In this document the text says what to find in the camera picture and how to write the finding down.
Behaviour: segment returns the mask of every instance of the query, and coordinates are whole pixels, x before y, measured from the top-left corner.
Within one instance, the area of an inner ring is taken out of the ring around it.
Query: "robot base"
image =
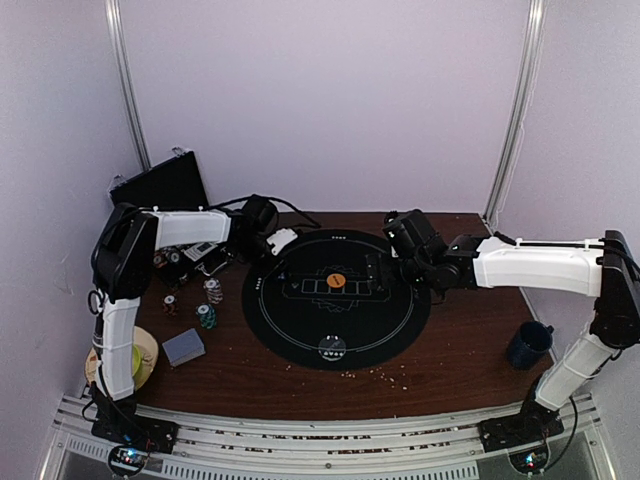
[[[478,425],[480,440],[485,452],[495,452],[542,441],[560,435],[564,425],[560,417],[545,422],[544,428],[538,418],[518,413],[508,417],[490,418]]]
[[[149,433],[149,437],[156,443],[153,451],[159,453],[172,453],[173,445],[178,435],[178,425],[166,420],[157,420],[155,418],[147,418],[136,415],[134,421],[141,430]],[[110,442],[130,445],[132,448],[141,452],[146,452],[147,438],[140,433],[134,433],[132,440],[127,441],[122,435],[113,431],[111,424],[106,419],[98,417],[91,428],[91,434],[94,437],[104,438]]]

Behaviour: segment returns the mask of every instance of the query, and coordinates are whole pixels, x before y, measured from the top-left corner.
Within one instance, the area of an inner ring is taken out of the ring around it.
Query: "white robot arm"
[[[156,450],[171,451],[175,424],[134,415],[133,335],[140,297],[151,281],[154,252],[209,242],[226,244],[254,263],[270,261],[297,237],[291,229],[270,236],[263,233],[276,212],[268,199],[258,196],[237,212],[141,211],[126,204],[114,209],[91,259],[97,299],[93,343],[98,356],[92,387],[98,405],[94,435],[142,450],[153,439]]]
[[[222,212],[148,212],[157,222],[154,251],[174,245],[201,242],[221,244],[229,239],[231,218]],[[95,347],[101,351],[102,375],[96,378],[104,395],[117,401],[134,393],[132,372],[133,333],[140,297],[112,299],[100,292],[104,299],[101,310],[103,330]]]
[[[578,242],[461,235],[447,245],[419,210],[388,216],[383,231],[399,257],[400,277],[441,293],[514,286],[596,297],[594,320],[534,383],[521,412],[482,422],[486,451],[545,438],[553,424],[561,432],[558,410],[609,359],[640,340],[640,268],[617,231]]]

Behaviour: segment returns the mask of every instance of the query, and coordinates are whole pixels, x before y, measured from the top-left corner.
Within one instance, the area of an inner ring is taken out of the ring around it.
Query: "brown table surface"
[[[381,235],[382,213],[317,213],[325,228],[350,228]],[[283,215],[284,224],[290,218]],[[460,233],[486,233],[478,215],[430,214],[447,242]],[[218,326],[200,327],[197,305],[206,298],[204,277],[177,292],[179,312],[167,317],[158,279],[142,299],[138,325],[162,343],[195,327],[206,355],[178,368],[164,351],[141,404],[182,412],[280,420],[358,420],[429,415],[505,405],[522,400],[531,382],[551,365],[547,356],[530,372],[514,371],[505,348],[531,314],[516,288],[451,290],[434,306],[420,337],[382,365],[352,372],[312,370],[288,362],[262,345],[242,312],[247,266],[220,273],[224,301]]]

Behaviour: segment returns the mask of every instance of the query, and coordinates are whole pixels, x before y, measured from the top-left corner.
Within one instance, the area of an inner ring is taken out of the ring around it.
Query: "black round mat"
[[[280,254],[280,268],[249,271],[242,306],[251,330],[281,357],[321,370],[364,368],[398,355],[427,323],[431,294],[406,284],[371,291],[365,255],[388,252],[386,240],[358,231],[302,235]],[[341,288],[329,285],[335,274],[346,279]]]

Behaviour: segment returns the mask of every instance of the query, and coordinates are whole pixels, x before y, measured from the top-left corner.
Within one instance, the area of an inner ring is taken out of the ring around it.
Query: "straw hat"
[[[139,390],[140,387],[149,380],[151,372],[153,372],[153,369],[156,366],[159,348],[158,342],[156,342],[155,338],[153,338],[149,332],[140,327],[135,328],[133,333],[133,344],[138,348],[142,360],[140,362],[140,368],[133,376],[133,380],[136,384],[136,390]],[[95,381],[97,363],[98,357],[96,356],[96,351],[92,348],[84,364],[84,376],[89,384]]]

